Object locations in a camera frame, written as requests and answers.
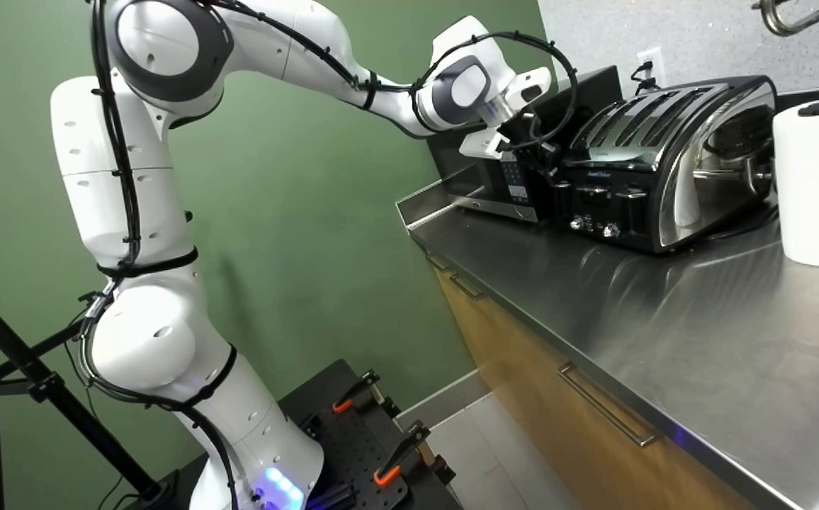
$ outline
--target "white robotic arm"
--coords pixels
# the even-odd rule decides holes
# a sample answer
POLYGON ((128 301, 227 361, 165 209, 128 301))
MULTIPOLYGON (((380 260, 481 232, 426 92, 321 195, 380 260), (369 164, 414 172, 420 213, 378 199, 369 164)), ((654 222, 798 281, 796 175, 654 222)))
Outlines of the white robotic arm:
POLYGON ((429 75, 397 86, 356 65, 342 22, 315 0, 93 0, 91 29, 97 76, 50 97, 69 202, 107 276, 87 313, 83 369, 113 396, 176 410, 205 444, 193 510, 300 510, 322 450, 287 423, 205 313, 166 131, 212 114, 227 75, 259 70, 409 136, 481 120, 464 154, 499 158, 499 126, 546 94, 550 70, 516 75, 464 17, 433 39, 429 75))
MULTIPOLYGON (((417 86, 363 68, 339 17, 315 0, 113 0, 107 21, 117 68, 148 104, 171 114, 171 126, 206 117, 220 103, 223 76, 236 70, 338 97, 409 136, 485 120, 492 140, 499 126, 550 89, 546 68, 519 76, 495 39, 468 45, 487 35, 475 17, 433 39, 433 65, 417 86)), ((490 140, 464 154, 499 158, 490 140)))

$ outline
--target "metal hook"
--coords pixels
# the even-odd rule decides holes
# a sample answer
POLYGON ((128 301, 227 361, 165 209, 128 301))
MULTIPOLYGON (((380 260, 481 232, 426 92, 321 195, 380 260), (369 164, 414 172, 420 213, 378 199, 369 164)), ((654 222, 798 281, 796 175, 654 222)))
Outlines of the metal hook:
POLYGON ((781 2, 787 2, 787 0, 759 0, 759 2, 753 2, 750 9, 759 9, 767 32, 773 32, 773 35, 780 35, 780 36, 798 35, 798 32, 806 32, 807 26, 819 22, 819 9, 811 11, 807 17, 796 21, 796 22, 786 22, 786 21, 780 17, 780 11, 776 11, 781 2))

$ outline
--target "wooden cabinet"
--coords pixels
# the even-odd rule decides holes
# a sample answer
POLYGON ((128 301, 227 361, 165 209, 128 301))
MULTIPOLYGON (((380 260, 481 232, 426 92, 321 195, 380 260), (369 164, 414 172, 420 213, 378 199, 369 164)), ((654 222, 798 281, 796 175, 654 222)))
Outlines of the wooden cabinet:
POLYGON ((586 510, 747 508, 475 283, 433 272, 481 381, 586 510))

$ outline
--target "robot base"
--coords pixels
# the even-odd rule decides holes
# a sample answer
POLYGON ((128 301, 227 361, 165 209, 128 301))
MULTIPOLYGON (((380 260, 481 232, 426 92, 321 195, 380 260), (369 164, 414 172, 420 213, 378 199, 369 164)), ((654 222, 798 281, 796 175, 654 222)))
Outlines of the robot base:
MULTIPOLYGON (((450 471, 426 454, 426 429, 400 430, 372 381, 342 361, 283 396, 281 408, 327 450, 310 510, 460 510, 450 471)), ((205 459, 196 459, 174 473, 165 498, 141 510, 185 510, 202 467, 205 459)))

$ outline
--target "toaster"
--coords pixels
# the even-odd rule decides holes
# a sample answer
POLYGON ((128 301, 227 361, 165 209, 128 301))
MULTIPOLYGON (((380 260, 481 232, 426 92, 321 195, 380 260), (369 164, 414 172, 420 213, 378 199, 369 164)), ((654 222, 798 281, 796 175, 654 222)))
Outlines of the toaster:
POLYGON ((767 76, 648 92, 592 117, 550 175, 556 222, 647 253, 692 247, 773 182, 767 76))
MULTIPOLYGON (((550 140, 556 147, 566 147, 573 136, 604 107, 624 99, 618 68, 601 68, 596 75, 579 76, 579 103, 576 117, 566 127, 550 140)), ((553 127, 570 104, 570 89, 559 89, 531 107, 545 127, 553 127)), ((516 117, 501 126, 501 133, 512 141, 522 141, 525 120, 516 117)), ((541 161, 541 151, 516 151, 501 161, 468 158, 460 154, 468 133, 478 131, 441 131, 429 140, 429 151, 441 179, 448 199, 473 213, 501 215, 526 223, 550 223, 553 191, 541 170, 550 170, 541 161)))

